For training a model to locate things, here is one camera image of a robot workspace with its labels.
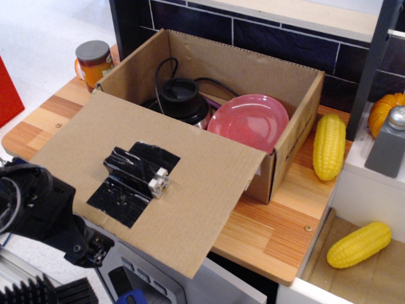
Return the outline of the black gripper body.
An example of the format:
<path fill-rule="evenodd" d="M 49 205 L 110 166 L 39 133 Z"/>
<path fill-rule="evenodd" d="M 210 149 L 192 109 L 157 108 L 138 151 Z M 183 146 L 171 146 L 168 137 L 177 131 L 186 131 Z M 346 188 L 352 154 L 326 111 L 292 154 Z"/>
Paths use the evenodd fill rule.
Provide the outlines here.
<path fill-rule="evenodd" d="M 70 241 L 73 242 L 68 245 L 64 258 L 71 264 L 83 268 L 101 267 L 115 242 L 98 230 L 89 227 L 78 215 L 73 215 L 72 232 Z"/>

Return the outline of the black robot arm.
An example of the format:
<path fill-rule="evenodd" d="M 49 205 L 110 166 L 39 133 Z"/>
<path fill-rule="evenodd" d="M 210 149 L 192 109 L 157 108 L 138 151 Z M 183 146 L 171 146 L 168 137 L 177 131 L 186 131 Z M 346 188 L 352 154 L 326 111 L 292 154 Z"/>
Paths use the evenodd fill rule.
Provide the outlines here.
<path fill-rule="evenodd" d="M 75 188 L 46 168 L 14 158 L 1 165 L 1 232 L 62 251 L 83 268 L 98 268 L 114 242 L 74 214 Z"/>

